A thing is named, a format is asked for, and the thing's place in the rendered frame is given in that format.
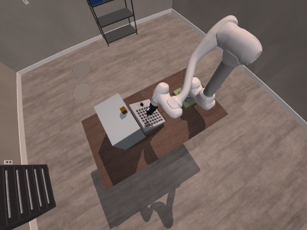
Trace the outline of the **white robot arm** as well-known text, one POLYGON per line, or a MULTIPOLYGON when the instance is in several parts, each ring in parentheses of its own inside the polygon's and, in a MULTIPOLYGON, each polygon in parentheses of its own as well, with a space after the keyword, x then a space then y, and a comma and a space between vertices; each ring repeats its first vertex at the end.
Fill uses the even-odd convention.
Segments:
POLYGON ((229 15, 215 24, 192 53, 186 68, 182 90, 177 96, 170 96, 168 84, 159 83, 151 98, 153 106, 161 105, 171 118, 182 115, 184 100, 190 100, 203 110, 215 106, 215 92, 235 67, 254 62, 262 53, 259 40, 250 32, 238 27, 235 16, 229 15), (216 47, 223 49, 222 61, 205 88, 198 78, 193 77, 199 60, 216 47), (203 88, 203 89, 202 89, 203 88), (190 97, 191 96, 191 97, 190 97))

